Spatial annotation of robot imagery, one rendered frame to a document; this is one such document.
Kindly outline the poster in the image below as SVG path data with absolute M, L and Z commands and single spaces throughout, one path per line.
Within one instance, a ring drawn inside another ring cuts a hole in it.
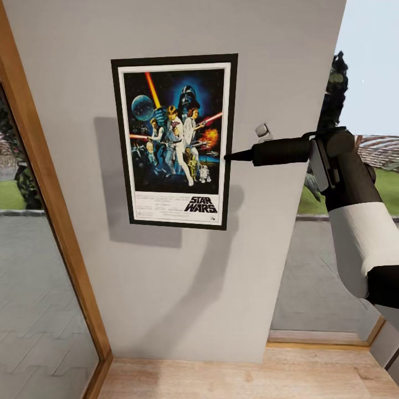
M 227 230 L 238 53 L 111 59 L 131 224 Z

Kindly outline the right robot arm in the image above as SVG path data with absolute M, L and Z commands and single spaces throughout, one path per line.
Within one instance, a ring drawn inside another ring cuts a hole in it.
M 353 152 L 355 138 L 345 129 L 273 140 L 264 122 L 255 129 L 258 144 L 224 160 L 252 161 L 254 167 L 309 161 L 325 196 L 343 285 L 368 300 L 399 333 L 399 230 L 375 188 L 374 168 Z

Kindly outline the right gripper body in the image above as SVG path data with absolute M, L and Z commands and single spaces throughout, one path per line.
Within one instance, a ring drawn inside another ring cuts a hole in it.
M 253 146 L 255 166 L 281 165 L 289 162 L 290 139 L 267 140 Z

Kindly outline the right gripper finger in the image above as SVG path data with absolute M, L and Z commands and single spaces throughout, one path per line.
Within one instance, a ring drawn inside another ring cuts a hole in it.
M 236 152 L 233 154 L 224 155 L 224 160 L 240 160 L 240 161 L 252 161 L 253 162 L 253 160 L 254 160 L 253 147 L 254 146 L 252 146 L 252 149 L 249 149 L 249 150 L 244 150 L 244 151 Z

